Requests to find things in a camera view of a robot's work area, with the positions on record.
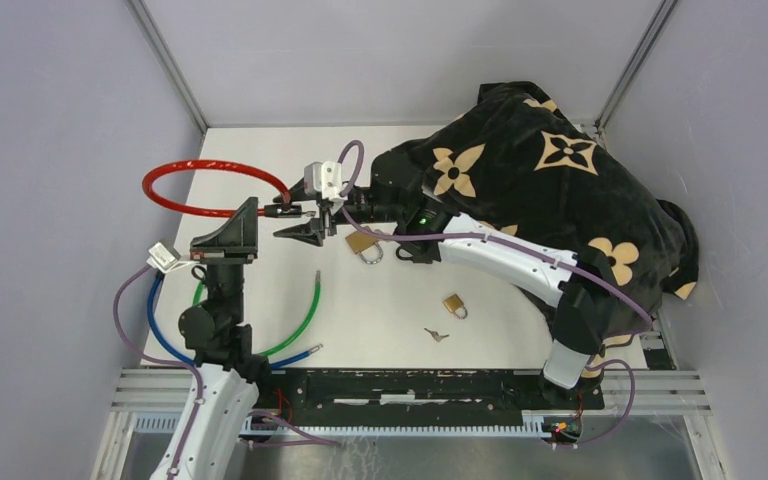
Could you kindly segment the large brass padlock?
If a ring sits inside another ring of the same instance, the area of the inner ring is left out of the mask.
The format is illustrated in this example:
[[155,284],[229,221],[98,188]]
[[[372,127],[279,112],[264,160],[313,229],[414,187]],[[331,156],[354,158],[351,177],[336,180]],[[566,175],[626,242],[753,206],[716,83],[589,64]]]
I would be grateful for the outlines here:
[[352,253],[366,265],[376,265],[384,257],[383,248],[378,238],[355,231],[345,237]]

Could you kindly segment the red cable lock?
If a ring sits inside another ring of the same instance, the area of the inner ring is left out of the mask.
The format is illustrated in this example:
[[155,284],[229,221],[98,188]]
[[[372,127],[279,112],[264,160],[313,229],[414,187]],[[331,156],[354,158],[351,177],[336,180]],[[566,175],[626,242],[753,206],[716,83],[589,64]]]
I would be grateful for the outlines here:
[[276,176],[257,167],[225,160],[189,159],[160,165],[143,177],[141,183],[143,193],[157,205],[177,213],[208,218],[230,218],[235,213],[234,210],[202,208],[175,202],[161,196],[154,189],[154,183],[161,177],[197,170],[214,170],[241,174],[256,178],[274,187],[279,193],[279,199],[276,200],[275,204],[258,208],[258,216],[267,218],[302,218],[314,215],[314,212],[305,212],[300,205],[290,202],[291,192],[289,188]]

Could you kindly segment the small brass padlock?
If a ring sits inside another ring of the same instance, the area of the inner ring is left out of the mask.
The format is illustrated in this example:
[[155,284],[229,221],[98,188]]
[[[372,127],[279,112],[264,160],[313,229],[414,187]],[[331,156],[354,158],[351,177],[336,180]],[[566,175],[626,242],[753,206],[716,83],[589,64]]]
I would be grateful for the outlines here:
[[468,310],[459,295],[452,294],[446,297],[442,301],[442,304],[444,308],[454,317],[461,320],[466,319],[468,317]]

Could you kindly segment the small padlock keys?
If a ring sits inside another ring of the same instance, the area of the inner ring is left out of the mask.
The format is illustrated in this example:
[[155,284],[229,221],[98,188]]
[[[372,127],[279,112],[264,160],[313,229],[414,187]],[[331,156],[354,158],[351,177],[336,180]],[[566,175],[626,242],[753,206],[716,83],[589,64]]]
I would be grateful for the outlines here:
[[444,339],[447,339],[447,338],[449,338],[449,337],[450,337],[450,335],[449,335],[449,334],[441,334],[441,333],[439,333],[438,331],[435,331],[435,330],[431,330],[431,329],[428,329],[428,328],[424,328],[424,331],[425,331],[426,333],[428,333],[428,334],[431,336],[431,338],[432,338],[432,339],[433,339],[435,342],[437,342],[437,343],[440,343],[440,342],[442,342]]

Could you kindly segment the black padlock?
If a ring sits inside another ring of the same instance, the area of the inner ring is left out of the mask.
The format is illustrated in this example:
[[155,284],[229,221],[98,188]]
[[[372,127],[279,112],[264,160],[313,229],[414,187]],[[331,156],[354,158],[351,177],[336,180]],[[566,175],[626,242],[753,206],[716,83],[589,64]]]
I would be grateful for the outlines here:
[[435,248],[413,244],[400,244],[395,250],[395,256],[400,261],[414,264],[432,264],[439,261],[439,252]]

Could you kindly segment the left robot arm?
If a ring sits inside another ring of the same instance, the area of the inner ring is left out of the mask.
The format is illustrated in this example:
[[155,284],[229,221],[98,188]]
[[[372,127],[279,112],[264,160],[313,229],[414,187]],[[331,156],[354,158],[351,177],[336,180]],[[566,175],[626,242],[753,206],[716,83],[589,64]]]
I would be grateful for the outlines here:
[[244,268],[258,255],[258,202],[248,198],[215,231],[190,243],[207,297],[179,316],[194,354],[184,409],[155,479],[221,479],[253,407],[267,404],[275,384],[268,359],[254,352],[244,324]]

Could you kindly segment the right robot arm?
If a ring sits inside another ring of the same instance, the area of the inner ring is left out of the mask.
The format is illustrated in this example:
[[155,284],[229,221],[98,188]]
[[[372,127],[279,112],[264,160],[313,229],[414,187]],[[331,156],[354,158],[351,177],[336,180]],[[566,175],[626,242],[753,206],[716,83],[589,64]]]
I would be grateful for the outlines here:
[[403,154],[376,158],[369,186],[355,186],[356,178],[340,161],[314,162],[265,206],[265,214],[299,218],[306,214],[303,203],[314,202],[307,223],[277,233],[314,246],[335,235],[339,225],[369,234],[372,224],[393,223],[385,240],[419,262],[473,268],[538,298],[554,311],[553,342],[537,382],[540,400],[551,408],[577,396],[579,378],[606,338],[637,335],[652,324],[651,315],[620,290],[606,254],[593,247],[554,249],[493,230],[431,194],[422,169]]

